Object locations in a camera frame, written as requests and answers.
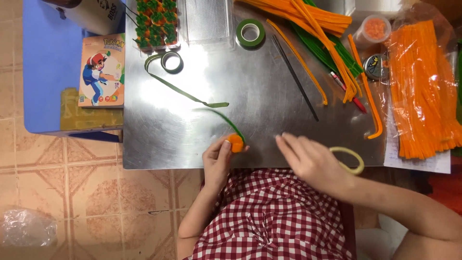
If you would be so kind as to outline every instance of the black chopstick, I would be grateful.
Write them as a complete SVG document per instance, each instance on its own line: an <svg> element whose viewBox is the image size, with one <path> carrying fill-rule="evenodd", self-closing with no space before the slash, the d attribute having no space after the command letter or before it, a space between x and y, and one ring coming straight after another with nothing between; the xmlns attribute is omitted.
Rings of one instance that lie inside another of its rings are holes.
<svg viewBox="0 0 462 260"><path fill-rule="evenodd" d="M298 80L298 77L297 77L297 75L295 74L295 71L293 71L292 65L290 64L289 59L287 58L286 53L285 53L284 50L282 49L281 43L279 43L279 40L278 40L278 38L276 37L276 35L273 35L273 42L274 42L274 45L276 45L276 48L278 48L278 51L279 51L279 53L281 54L282 59L286 62L286 65L287 65L287 67L289 68L290 73L292 74L292 77L293 77L293 79L295 80L295 83L297 84L298 88L300 89L300 92L302 93L303 98L304 98L305 101L306 101L306 104L308 104L308 107L310 108L311 113L312 113L313 116L315 117L316 122L319 122L319 118L317 117L316 112L315 112L313 106L312 106L311 103L310 103L310 100L309 100L308 97L306 96L305 90L303 90L302 84L301 84L300 81Z"/></svg>

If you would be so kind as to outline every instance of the red cap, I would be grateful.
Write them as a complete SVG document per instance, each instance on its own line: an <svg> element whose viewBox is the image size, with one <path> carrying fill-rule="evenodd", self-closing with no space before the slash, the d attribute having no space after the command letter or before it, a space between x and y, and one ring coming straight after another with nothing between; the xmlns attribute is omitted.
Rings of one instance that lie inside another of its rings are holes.
<svg viewBox="0 0 462 260"><path fill-rule="evenodd" d="M96 53L87 60L87 65L96 65L100 60L104 59L101 53Z"/></svg>

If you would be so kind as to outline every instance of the green tape strip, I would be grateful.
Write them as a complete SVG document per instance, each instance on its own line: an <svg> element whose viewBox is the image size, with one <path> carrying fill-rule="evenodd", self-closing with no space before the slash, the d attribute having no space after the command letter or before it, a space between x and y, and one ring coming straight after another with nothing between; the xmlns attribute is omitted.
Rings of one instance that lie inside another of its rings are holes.
<svg viewBox="0 0 462 260"><path fill-rule="evenodd" d="M167 69L167 67L165 66L167 60L170 58L170 57L178 57L180 59L180 63L178 64L178 67L174 68L174 69ZM152 74L152 73L149 73L148 71L148 68L149 68L149 64L155 60L155 59L158 59L160 58L160 64L162 66L162 68L170 73L170 74L176 74L178 72L180 72L182 69L183 69L183 59L181 58L181 56L175 52L175 51L169 51L169 52L165 52L165 53L162 53L162 54L156 54L156 55L152 55L152 56L149 56L146 61L145 61L145 71L151 75L151 77L155 78L156 80L162 82L164 85L166 85L167 87L171 88L172 90L180 93L181 95L187 97L188 99L192 100L192 101L195 101L195 102L199 102L199 103L202 103L203 105L205 106L208 106L208 107L211 107L211 108L217 108L217 107L226 107L228 106L230 103L228 102L222 102L222 103L206 103L186 92L184 92L183 90L177 88L176 86L174 86L173 84L170 84L168 81L160 78L160 77L157 77L156 75Z"/></svg>
<svg viewBox="0 0 462 260"><path fill-rule="evenodd" d="M218 112L218 111L216 111L216 110L214 110L214 109L210 109L210 108L196 108L196 109L194 109L194 110L195 110L195 111L210 111L210 112L213 112L213 113L219 115L222 119L224 119L224 120L234 129L234 131L236 132L236 134L237 134L238 136L240 136L241 139L242 139L242 141L245 143L244 135L241 133L241 131L239 131L239 129L237 129L236 125L233 124L233 122L232 122L229 118L227 118L223 113Z"/></svg>
<svg viewBox="0 0 462 260"><path fill-rule="evenodd" d="M247 28L255 29L257 33L256 39L249 41L244 38L242 34L244 30ZM245 19L237 25L236 39L237 39L237 42L243 47L257 48L263 41L264 37L265 37L265 28L263 28L263 25L255 19Z"/></svg>

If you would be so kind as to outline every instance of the plastic bag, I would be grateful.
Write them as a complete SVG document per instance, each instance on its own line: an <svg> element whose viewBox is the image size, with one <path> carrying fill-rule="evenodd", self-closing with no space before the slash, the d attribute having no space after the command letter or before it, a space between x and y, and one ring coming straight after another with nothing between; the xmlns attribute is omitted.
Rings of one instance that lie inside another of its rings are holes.
<svg viewBox="0 0 462 260"><path fill-rule="evenodd" d="M432 5L400 12L386 42L390 106L400 139L399 156L425 159L462 146L456 120L454 30Z"/></svg>
<svg viewBox="0 0 462 260"><path fill-rule="evenodd" d="M56 240L56 221L40 212L7 210L3 217L3 246L50 246Z"/></svg>

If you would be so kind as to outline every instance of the fingernail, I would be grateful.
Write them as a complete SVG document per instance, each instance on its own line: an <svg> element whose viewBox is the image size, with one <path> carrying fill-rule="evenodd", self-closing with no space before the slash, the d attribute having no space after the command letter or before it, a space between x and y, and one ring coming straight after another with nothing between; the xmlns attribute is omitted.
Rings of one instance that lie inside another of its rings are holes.
<svg viewBox="0 0 462 260"><path fill-rule="evenodd" d="M230 141L225 140L225 142L223 143L223 146L224 146L226 149L228 149L229 147L231 147Z"/></svg>

